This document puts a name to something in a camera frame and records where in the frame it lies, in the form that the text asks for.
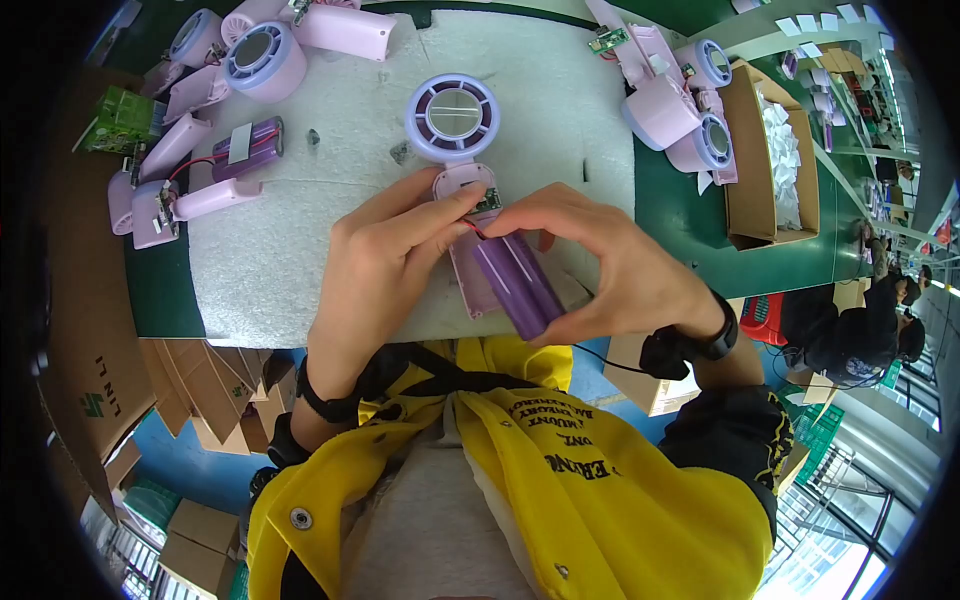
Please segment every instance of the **black watch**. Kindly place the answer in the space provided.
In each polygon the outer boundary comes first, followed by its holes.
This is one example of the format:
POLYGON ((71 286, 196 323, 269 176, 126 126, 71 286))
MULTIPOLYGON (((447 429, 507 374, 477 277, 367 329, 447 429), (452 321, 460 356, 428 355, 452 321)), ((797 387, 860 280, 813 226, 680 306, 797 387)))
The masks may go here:
POLYGON ((723 310, 723 328, 716 337, 708 342, 686 337, 677 327, 661 327, 643 343, 639 366, 657 379, 680 381, 690 374, 684 361, 692 363, 698 358, 720 360, 733 349, 736 336, 740 332, 740 323, 730 303, 722 296, 710 290, 723 310))
POLYGON ((357 418, 357 408, 360 406, 360 399, 363 393, 360 385, 353 389, 349 396, 343 398, 332 398, 323 400, 313 391, 310 385, 310 379, 306 374, 306 360, 309 354, 303 357, 300 363, 300 370, 297 372, 297 397, 303 396, 306 403, 310 405, 315 413, 320 415, 321 419, 328 423, 343 423, 357 418))
POLYGON ((733 313, 733 308, 722 296, 710 290, 713 298, 720 304, 723 310, 723 329, 710 342, 703 342, 678 334, 685 339, 686 345, 692 351, 694 358, 706 358, 707 360, 720 360, 733 349, 736 344, 736 336, 740 332, 740 319, 733 313))

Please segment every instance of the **green workbench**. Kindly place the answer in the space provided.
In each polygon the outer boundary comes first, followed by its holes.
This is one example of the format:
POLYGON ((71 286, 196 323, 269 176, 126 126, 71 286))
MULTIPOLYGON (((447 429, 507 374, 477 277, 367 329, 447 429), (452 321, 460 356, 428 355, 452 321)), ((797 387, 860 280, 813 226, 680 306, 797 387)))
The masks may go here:
MULTIPOLYGON (((206 7, 227 14, 238 0, 186 0, 169 3, 142 0, 141 14, 118 39, 107 66, 144 73, 169 45, 177 29, 196 9, 206 7)), ((662 2, 617 0, 613 4, 642 14, 664 27, 690 36, 734 15, 727 0, 662 2)), ((377 12, 408 12, 418 27, 429 25, 430 10, 470 9, 541 16, 587 26, 586 21, 523 9, 513 5, 462 2, 396 2, 364 7, 377 12)), ((812 100, 796 82, 787 81, 770 58, 753 64, 775 78, 805 108, 812 100)), ((814 139, 823 142, 819 125, 811 123, 814 139)), ((848 144, 846 128, 834 129, 837 145, 848 144)), ((820 234, 813 239, 772 248, 738 252, 728 241, 722 188, 710 186, 703 196, 696 191, 696 176, 674 169, 662 152, 654 152, 634 139, 636 157, 635 219, 664 248, 727 298, 790 290, 865 275, 869 265, 859 258, 855 221, 860 213, 837 181, 817 164, 820 183, 820 234)), ((835 162, 851 182, 869 175, 862 156, 836 156, 835 162)), ((204 337, 197 308, 188 256, 188 228, 170 244, 135 251, 127 236, 127 282, 137 333, 141 337, 204 337)))

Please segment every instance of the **stack of paper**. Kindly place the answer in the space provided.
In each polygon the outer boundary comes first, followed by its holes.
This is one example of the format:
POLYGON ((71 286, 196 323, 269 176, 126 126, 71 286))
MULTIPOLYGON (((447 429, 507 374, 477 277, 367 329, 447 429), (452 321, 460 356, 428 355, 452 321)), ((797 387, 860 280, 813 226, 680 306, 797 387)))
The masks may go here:
POLYGON ((767 152, 774 176, 774 198, 777 206, 777 227, 800 229, 800 198, 797 196, 797 169, 800 167, 799 140, 786 122, 787 111, 779 104, 767 102, 758 90, 757 98, 767 133, 767 152))

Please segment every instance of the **red wire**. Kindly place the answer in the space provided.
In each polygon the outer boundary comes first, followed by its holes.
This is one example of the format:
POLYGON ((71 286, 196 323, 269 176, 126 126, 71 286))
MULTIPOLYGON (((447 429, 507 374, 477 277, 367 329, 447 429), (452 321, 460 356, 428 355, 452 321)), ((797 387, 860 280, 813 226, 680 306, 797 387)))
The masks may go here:
POLYGON ((471 223, 471 222, 468 221, 467 219, 457 219, 457 221, 460 222, 460 223, 463 223, 463 224, 466 225, 467 227, 473 229, 473 230, 476 232, 477 237, 479 237, 480 239, 482 239, 482 240, 486 240, 486 239, 487 239, 487 236, 483 234, 483 231, 481 231, 478 226, 474 225, 473 223, 471 223))
MULTIPOLYGON (((256 148, 256 147, 259 146, 260 144, 265 144, 265 143, 267 143, 267 141, 269 141, 269 140, 273 139, 274 137, 276 137, 279 133, 280 133, 280 128, 276 128, 275 130, 273 130, 272 132, 270 132, 270 135, 264 137, 264 138, 261 139, 261 140, 258 140, 258 141, 253 142, 253 144, 251 144, 250 147, 251 147, 251 148, 256 148)), ((187 161, 184 162, 181 166, 177 167, 177 170, 174 171, 174 172, 173 172, 173 175, 171 175, 170 177, 168 177, 167 180, 168 180, 168 181, 172 181, 172 180, 174 179, 174 177, 177 176, 177 173, 179 173, 179 172, 182 171, 183 169, 187 168, 187 167, 190 166, 191 164, 194 164, 194 163, 196 163, 196 162, 200 162, 200 161, 202 161, 202 160, 216 160, 217 158, 223 158, 224 156, 227 156, 227 155, 229 155, 229 154, 230 154, 229 152, 224 152, 224 153, 221 153, 221 154, 218 154, 218 155, 201 156, 200 158, 192 158, 192 159, 190 159, 190 160, 187 160, 187 161)))

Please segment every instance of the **purple battery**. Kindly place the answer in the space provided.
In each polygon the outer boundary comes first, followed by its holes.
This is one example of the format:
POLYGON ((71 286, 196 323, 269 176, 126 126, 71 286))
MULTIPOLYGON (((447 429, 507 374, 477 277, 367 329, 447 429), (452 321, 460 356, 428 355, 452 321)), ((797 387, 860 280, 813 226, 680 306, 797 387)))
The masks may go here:
POLYGON ((519 233, 485 240, 472 252, 523 340, 539 336, 566 312, 519 233))
MULTIPOLYGON (((222 139, 213 146, 213 154, 226 155, 230 151, 230 138, 222 139)), ((283 156, 283 119, 273 117, 254 125, 250 134, 250 157, 227 164, 228 156, 215 158, 213 180, 226 181, 262 167, 283 156)))

